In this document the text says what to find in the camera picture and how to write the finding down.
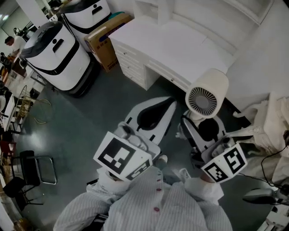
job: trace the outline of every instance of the striped shirt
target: striped shirt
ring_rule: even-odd
[[[105,231],[231,231],[218,199],[219,184],[200,178],[169,186],[152,166],[131,184],[114,181],[103,168],[99,181],[71,201],[59,216],[54,231],[79,231],[97,214],[108,213]]]

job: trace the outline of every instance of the handle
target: handle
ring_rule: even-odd
[[[95,8],[91,13],[92,13],[92,15],[95,15],[98,11],[101,11],[102,9],[103,9],[103,7],[99,6],[99,7]]]
[[[54,47],[52,49],[54,53],[58,50],[58,48],[62,45],[63,42],[64,42],[64,40],[62,38],[60,40],[58,40],[58,42],[56,42],[56,44],[54,45]]]

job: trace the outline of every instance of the cardboard box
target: cardboard box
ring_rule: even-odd
[[[121,13],[84,37],[84,40],[91,49],[94,57],[107,72],[118,64],[112,42],[108,36],[129,21],[131,21],[131,16],[129,14]]]
[[[33,231],[34,228],[27,219],[21,218],[20,220],[14,222],[14,230],[15,231]]]

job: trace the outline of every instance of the black cable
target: black cable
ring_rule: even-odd
[[[277,185],[275,185],[275,184],[270,184],[270,183],[269,183],[269,181],[268,181],[268,179],[267,179],[267,177],[266,177],[266,175],[265,175],[265,171],[264,171],[264,167],[263,167],[263,162],[264,162],[264,160],[266,160],[267,158],[272,157],[272,156],[275,156],[275,155],[279,154],[280,152],[284,151],[285,148],[287,148],[287,146],[285,146],[281,151],[278,151],[278,152],[276,152],[276,153],[274,153],[274,154],[272,154],[272,155],[266,156],[266,157],[261,161],[261,167],[262,167],[262,171],[263,171],[264,178],[265,178],[267,184],[270,185],[271,187],[274,186],[274,187],[279,188]]]
[[[239,173],[239,174],[240,174],[240,175],[243,175],[243,176],[246,176],[246,177],[250,177],[250,178],[255,179],[255,180],[261,180],[261,181],[267,183],[268,185],[270,185],[271,187],[276,187],[276,188],[280,189],[280,188],[282,187],[281,185],[276,185],[276,184],[271,184],[271,183],[269,183],[269,181],[268,181],[268,179],[267,179],[267,177],[266,177],[266,175],[265,175],[265,171],[264,171],[264,167],[263,167],[263,161],[264,161],[265,159],[269,158],[269,157],[272,157],[272,156],[274,156],[274,155],[279,154],[280,152],[284,151],[285,148],[283,148],[281,151],[278,151],[278,152],[276,152],[276,153],[274,153],[274,154],[272,154],[272,155],[269,155],[269,156],[264,157],[264,159],[261,161],[261,167],[262,167],[262,171],[263,171],[263,175],[264,175],[265,180],[262,180],[262,179],[259,179],[259,178],[253,177],[253,176],[247,176],[247,175],[245,175],[245,174],[243,174],[243,173]]]
[[[250,177],[250,178],[255,179],[255,180],[261,180],[261,181],[267,183],[267,181],[262,180],[262,179],[259,179],[259,178],[256,178],[256,177],[253,177],[253,176],[247,176],[247,175],[245,175],[245,174],[243,174],[243,173],[239,173],[239,174],[240,174],[240,175],[243,175],[243,176],[246,176],[246,177]]]

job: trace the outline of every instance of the portable fan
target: portable fan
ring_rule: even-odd
[[[227,76],[209,69],[199,77],[186,93],[186,104],[190,109],[190,119],[197,123],[213,118],[223,103],[229,87]]]

